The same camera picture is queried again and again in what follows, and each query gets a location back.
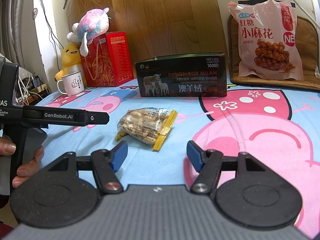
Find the white cable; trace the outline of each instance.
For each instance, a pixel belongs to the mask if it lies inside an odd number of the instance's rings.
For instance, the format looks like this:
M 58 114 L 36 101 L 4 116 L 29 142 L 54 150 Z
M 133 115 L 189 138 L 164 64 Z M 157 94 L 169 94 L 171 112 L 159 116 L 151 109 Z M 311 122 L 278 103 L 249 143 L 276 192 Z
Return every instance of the white cable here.
M 318 27 L 318 29 L 320 30 L 320 24 L 317 23 L 310 14 L 308 14 L 308 12 L 297 2 L 297 0 L 293 0 L 295 2 L 296 5 L 299 6 L 299 8 L 310 18 L 310 20 Z
M 45 90 L 47 90 L 48 95 L 50 95 L 49 90 L 47 88 Z
M 35 93 L 35 92 L 29 91 L 29 93 L 30 93 L 30 94 L 34 94 L 34 95 L 37 95 L 38 97 L 40 97 L 41 99 L 43 99 L 41 95 L 39 95 L 39 94 L 37 94 L 37 93 Z
M 30 77 L 31 77 L 31 75 L 29 75 L 29 80 L 28 80 L 27 85 L 26 85 L 26 86 L 24 86 L 24 84 L 23 84 L 23 86 L 25 87 L 25 90 L 24 90 L 24 94 L 23 94 L 23 101 L 22 101 L 22 105 L 23 105 L 23 103 L 24 103 L 25 96 L 27 96 L 27 93 L 29 93 L 29 91 L 28 91 L 27 87 L 28 87 L 28 85 L 29 85 L 29 83 L 30 83 Z
M 18 81 L 18 86 L 19 86 L 19 90 L 20 90 L 20 95 L 21 95 L 21 98 L 23 97 L 23 94 L 22 94 L 22 89 L 21 89 L 21 86 L 20 86 L 20 82 Z
M 27 88 L 26 88 L 26 86 L 24 85 L 24 83 L 22 82 L 22 79 L 21 79 L 21 77 L 19 76 L 19 81 L 21 82 L 21 84 L 22 84 L 22 86 L 23 86 L 23 88 L 24 88 L 24 91 L 26 91 L 27 90 Z

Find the snack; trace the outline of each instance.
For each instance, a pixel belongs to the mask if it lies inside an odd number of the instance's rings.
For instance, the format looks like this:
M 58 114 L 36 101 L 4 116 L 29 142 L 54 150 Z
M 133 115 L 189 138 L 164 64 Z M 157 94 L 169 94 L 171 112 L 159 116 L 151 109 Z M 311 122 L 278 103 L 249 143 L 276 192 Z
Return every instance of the snack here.
M 297 14 L 289 1 L 253 6 L 230 2 L 228 8 L 239 24 L 239 76 L 303 80 L 295 46 Z
M 116 141 L 127 134 L 160 150 L 178 113 L 161 108 L 129 110 L 118 123 Z

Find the human hand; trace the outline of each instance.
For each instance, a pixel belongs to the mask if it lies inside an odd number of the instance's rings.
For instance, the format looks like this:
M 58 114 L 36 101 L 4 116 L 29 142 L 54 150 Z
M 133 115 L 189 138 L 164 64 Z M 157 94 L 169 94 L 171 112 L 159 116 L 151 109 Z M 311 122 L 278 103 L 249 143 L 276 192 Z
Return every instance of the human hand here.
M 14 143 L 0 137 L 0 155 L 12 155 L 16 151 Z M 21 165 L 17 170 L 17 176 L 13 179 L 13 187 L 19 187 L 23 182 L 34 175 L 39 169 L 44 156 L 44 149 L 41 146 L 34 155 L 34 158 L 26 164 Z

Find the bed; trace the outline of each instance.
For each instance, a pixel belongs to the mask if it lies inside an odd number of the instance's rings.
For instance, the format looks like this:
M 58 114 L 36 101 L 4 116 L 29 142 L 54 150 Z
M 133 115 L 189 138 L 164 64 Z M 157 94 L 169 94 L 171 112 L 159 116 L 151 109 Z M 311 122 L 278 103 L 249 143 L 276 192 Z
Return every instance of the bed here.
M 123 137 L 129 145 L 128 156 L 116 175 L 124 187 L 190 186 L 197 173 L 186 158 L 189 140 L 228 156 L 247 151 L 297 187 L 303 208 L 295 225 L 314 237 L 320 230 L 320 94 L 228 84 L 225 98 L 141 98 L 136 80 L 118 88 L 88 88 L 72 97 L 55 92 L 38 105 L 104 111 L 110 122 L 86 127 L 50 125 L 45 129 L 42 166 L 67 151 L 85 156 L 97 149 L 112 149 L 117 144 L 117 123 L 129 109 L 174 109 L 178 117 L 159 152 L 129 135 Z M 220 184 L 234 175 L 223 172 Z M 92 172 L 82 171 L 79 177 L 95 185 Z

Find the wooden board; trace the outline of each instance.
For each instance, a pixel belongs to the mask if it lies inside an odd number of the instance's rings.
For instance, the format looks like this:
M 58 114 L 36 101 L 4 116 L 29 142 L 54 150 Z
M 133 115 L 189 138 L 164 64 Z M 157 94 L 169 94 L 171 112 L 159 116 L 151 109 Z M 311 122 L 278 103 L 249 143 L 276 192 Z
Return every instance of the wooden board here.
M 109 7 L 109 31 L 125 31 L 132 66 L 155 56 L 225 52 L 217 0 L 74 0 L 81 16 Z

